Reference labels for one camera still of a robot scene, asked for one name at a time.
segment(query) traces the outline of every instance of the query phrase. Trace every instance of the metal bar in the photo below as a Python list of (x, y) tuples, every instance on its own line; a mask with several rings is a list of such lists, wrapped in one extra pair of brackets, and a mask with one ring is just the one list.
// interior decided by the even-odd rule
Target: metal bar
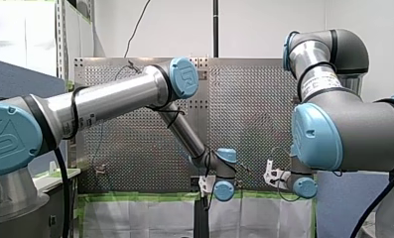
[(205, 150), (203, 142), (191, 128), (184, 115), (179, 112), (178, 106), (171, 103), (159, 111), (159, 114), (190, 156), (200, 157)]
[(214, 57), (218, 58), (218, 0), (213, 0)]
[(208, 211), (204, 207), (207, 203), (207, 196), (194, 203), (194, 238), (209, 238)]
[[(45, 111), (56, 141), (73, 132), (72, 93), (47, 99), (35, 97)], [(147, 105), (160, 106), (168, 100), (168, 87), (163, 75), (153, 66), (143, 73), (102, 85), (85, 88), (77, 93), (78, 130)]]

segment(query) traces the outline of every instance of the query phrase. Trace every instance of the green tape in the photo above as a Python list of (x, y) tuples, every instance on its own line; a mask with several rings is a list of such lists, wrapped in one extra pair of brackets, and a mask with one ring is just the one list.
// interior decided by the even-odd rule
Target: green tape
[(311, 212), (311, 238), (315, 238), (317, 233), (317, 199), (312, 199)]
[[(73, 173), (75, 173), (77, 171), (78, 171), (78, 169), (67, 169), (67, 174), (71, 175), (71, 174), (73, 174)], [(49, 177), (50, 178), (60, 178), (61, 177), (61, 172), (60, 171), (54, 172), (54, 173), (50, 174)]]

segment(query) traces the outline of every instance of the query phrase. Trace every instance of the white paper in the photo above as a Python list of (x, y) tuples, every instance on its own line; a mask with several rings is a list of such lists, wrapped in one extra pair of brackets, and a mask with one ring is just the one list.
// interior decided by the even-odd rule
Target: white paper
[(21, 2), (0, 2), (0, 60), (26, 66), (26, 18)]
[(57, 75), (55, 3), (26, 2), (27, 68)]
[(78, 15), (79, 31), (81, 40), (81, 56), (83, 58), (94, 57), (94, 39), (91, 24), (81, 15)]
[(66, 43), (68, 55), (68, 78), (74, 78), (74, 63), (75, 58), (81, 57), (81, 44), (79, 40), (79, 22), (76, 10), (66, 4)]
[(0, 60), (21, 67), (26, 67), (25, 42), (0, 42)]
[(23, 2), (0, 2), (0, 42), (25, 42), (24, 10)]

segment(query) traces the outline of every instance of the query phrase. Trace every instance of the metal frame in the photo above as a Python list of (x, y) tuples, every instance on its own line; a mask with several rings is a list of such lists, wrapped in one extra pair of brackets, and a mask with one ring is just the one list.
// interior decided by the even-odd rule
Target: metal frame
[(58, 77), (67, 80), (66, 0), (57, 0), (57, 66)]
[[(136, 58), (130, 60), (141, 67), (169, 59)], [(239, 161), (251, 171), (249, 174), (239, 168), (238, 179), (245, 181), (245, 188), (271, 189), (262, 177), (267, 159), (274, 157), (275, 165), (281, 169), (285, 169), (290, 162), (288, 155), (282, 150), (275, 150), (275, 155), (270, 155), (270, 151), (274, 147), (282, 147), (285, 150), (290, 148), (292, 100), (296, 95), (296, 81), (289, 73), (281, 70), (279, 59), (192, 58), (191, 61), (196, 64), (198, 69), (199, 89), (193, 98), (179, 101), (179, 105), (186, 108), (189, 123), (203, 142), (213, 149), (234, 147), (237, 150)], [(95, 82), (109, 81), (110, 77), (114, 77), (116, 68), (119, 69), (126, 64), (127, 59), (76, 59), (75, 85), (86, 85), (85, 80), (93, 75), (98, 77)], [(121, 72), (120, 77), (131, 75), (130, 69), (126, 68), (124, 70), (129, 70), (129, 72)], [(144, 124), (137, 124), (136, 126), (153, 127), (153, 123), (159, 119), (152, 117), (150, 121), (156, 121), (146, 122), (148, 119), (146, 116), (148, 115), (146, 113), (139, 114)], [(96, 136), (98, 135), (98, 128), (85, 133)], [(163, 132), (163, 135), (166, 136), (163, 140), (172, 140), (171, 137), (173, 136), (167, 130), (166, 134)], [(76, 139), (79, 148), (87, 146), (82, 133)], [(89, 160), (87, 154), (84, 153), (85, 150), (78, 150), (77, 152), (77, 161), (73, 164), (86, 169), (89, 166)], [(198, 170), (191, 167), (188, 173), (189, 176), (196, 176)], [(184, 186), (179, 190), (187, 190), (189, 180), (182, 179), (182, 182)], [(160, 189), (145, 190), (154, 192), (177, 191), (174, 188), (170, 189), (163, 186)], [(91, 192), (91, 190), (86, 189), (81, 190), (81, 192)]]

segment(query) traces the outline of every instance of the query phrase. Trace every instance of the white object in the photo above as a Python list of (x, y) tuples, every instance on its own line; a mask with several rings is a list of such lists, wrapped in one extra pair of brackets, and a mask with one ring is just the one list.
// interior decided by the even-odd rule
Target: white object
[(207, 177), (199, 177), (199, 190), (200, 196), (205, 197), (206, 195), (211, 194), (212, 188), (215, 184), (215, 176), (207, 176)]
[(270, 186), (278, 186), (281, 189), (287, 189), (287, 185), (283, 181), (287, 180), (290, 174), (290, 172), (282, 171), (280, 169), (273, 170), (273, 161), (268, 160), (264, 180)]
[(53, 174), (57, 171), (57, 163), (55, 162), (49, 162), (49, 174)]
[[(75, 169), (75, 171), (71, 171), (69, 169), (69, 172), (67, 174), (67, 178), (71, 179), (73, 177), (76, 177), (81, 173), (80, 169)], [(43, 176), (40, 178), (33, 178), (33, 183), (35, 184), (36, 189), (38, 192), (46, 192), (48, 190), (52, 190), (54, 187), (57, 185), (63, 183), (63, 180), (61, 178), (53, 178), (49, 176)]]
[(394, 188), (392, 188), (378, 206), (375, 226), (377, 238), (394, 238)]

